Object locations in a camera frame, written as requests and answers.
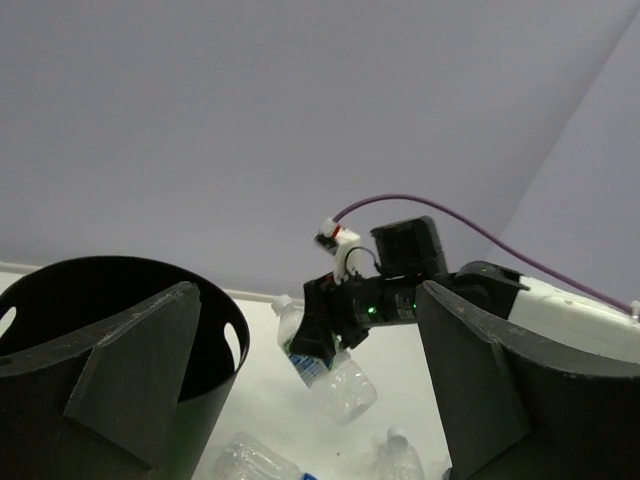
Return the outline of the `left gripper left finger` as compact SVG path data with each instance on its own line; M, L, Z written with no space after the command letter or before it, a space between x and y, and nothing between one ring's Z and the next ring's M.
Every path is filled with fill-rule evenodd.
M198 328L197 286L109 316L62 300L4 306L15 319L1 354L2 477L152 477Z

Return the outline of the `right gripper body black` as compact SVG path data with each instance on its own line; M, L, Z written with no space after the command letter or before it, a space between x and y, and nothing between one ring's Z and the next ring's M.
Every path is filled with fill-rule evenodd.
M416 322L416 288L413 276L351 277L324 294L332 332L343 349L353 349L377 327Z

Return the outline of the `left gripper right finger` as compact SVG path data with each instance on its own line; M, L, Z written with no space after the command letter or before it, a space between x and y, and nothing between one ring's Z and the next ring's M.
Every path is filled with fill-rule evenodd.
M639 367L575 349L427 282L417 322L452 479L635 479Z

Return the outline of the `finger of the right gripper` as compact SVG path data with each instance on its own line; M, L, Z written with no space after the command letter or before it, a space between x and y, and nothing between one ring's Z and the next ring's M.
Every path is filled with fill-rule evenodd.
M328 361L335 357L336 347L326 308L324 284L324 279L311 280L304 284L303 316L291 340L290 352Z

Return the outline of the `clear bottle blue white label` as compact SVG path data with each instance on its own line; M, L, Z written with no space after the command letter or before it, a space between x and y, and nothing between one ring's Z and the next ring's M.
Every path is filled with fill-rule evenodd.
M312 392L321 409L339 425L364 414L378 399L377 391L350 354L337 345L330 360L320 360L291 351L292 340L303 319L303 308L288 295L271 303L279 318L277 342L299 378Z

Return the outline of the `clear bottle dark blue label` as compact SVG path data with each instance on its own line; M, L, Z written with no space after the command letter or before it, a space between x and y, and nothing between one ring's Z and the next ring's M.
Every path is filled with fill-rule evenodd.
M237 434L209 470L210 479L316 480L247 433Z

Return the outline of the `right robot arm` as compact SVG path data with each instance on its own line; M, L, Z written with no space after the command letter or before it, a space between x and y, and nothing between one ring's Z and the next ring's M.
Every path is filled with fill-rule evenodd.
M414 324L427 310L417 288L434 281L481 310L555 342L603 357L639 360L639 308L614 307L485 261L449 271L428 216L376 227L374 277L358 270L360 237L327 220L316 243L332 254L331 273L304 286L304 314L289 347L323 361L362 343L372 328Z

